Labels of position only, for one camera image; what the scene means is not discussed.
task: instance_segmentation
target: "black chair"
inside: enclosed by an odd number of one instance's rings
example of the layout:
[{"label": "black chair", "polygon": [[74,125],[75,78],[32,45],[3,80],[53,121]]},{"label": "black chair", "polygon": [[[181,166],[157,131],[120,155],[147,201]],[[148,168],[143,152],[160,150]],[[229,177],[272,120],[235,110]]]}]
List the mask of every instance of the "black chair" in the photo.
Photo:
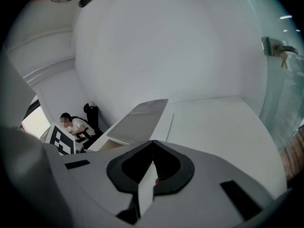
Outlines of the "black chair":
[{"label": "black chair", "polygon": [[96,135],[90,136],[85,130],[79,134],[77,134],[77,142],[82,143],[84,145],[84,149],[88,149],[101,135],[104,133],[99,129],[98,126],[98,108],[97,106],[90,106],[89,103],[87,103],[84,106],[84,112],[87,116],[87,122],[88,124],[94,129]]}]

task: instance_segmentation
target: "black strip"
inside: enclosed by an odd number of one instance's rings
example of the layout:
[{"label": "black strip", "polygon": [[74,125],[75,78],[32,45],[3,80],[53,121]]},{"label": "black strip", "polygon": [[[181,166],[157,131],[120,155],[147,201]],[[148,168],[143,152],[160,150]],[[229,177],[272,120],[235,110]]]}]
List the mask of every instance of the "black strip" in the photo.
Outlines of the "black strip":
[{"label": "black strip", "polygon": [[245,220],[251,219],[262,211],[235,181],[223,182],[220,185]]},{"label": "black strip", "polygon": [[35,101],[33,104],[31,104],[27,110],[27,112],[24,115],[24,119],[26,119],[33,111],[35,111],[38,107],[40,107],[39,100]]},{"label": "black strip", "polygon": [[71,162],[71,163],[66,164],[66,168],[69,170],[69,169],[73,169],[73,168],[80,167],[80,166],[83,166],[83,165],[87,165],[89,163],[90,162],[87,161],[87,160]]}]

